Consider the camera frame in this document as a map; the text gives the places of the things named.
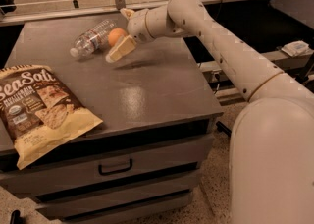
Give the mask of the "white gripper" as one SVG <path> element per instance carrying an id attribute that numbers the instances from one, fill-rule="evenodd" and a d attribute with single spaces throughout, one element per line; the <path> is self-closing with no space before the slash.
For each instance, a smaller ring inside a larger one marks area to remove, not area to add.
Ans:
<path id="1" fill-rule="evenodd" d="M 149 33 L 146 24 L 146 15 L 148 14 L 148 9 L 135 11 L 133 9 L 122 8 L 120 13 L 126 19 L 129 19 L 127 25 L 127 31 L 129 35 L 121 36 L 116 44 L 110 49 L 108 54 L 105 56 L 105 60 L 108 63 L 117 62 L 118 60 L 133 52 L 136 48 L 136 42 L 148 43 L 154 40 L 154 38 Z"/>

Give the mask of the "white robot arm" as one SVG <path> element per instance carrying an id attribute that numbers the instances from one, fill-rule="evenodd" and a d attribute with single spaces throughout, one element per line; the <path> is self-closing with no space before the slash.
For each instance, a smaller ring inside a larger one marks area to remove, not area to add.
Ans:
<path id="1" fill-rule="evenodd" d="M 314 224 L 314 94 L 217 23 L 200 0 L 121 12 L 129 35 L 107 61 L 158 37 L 193 35 L 247 101 L 230 139 L 231 224 Z"/>

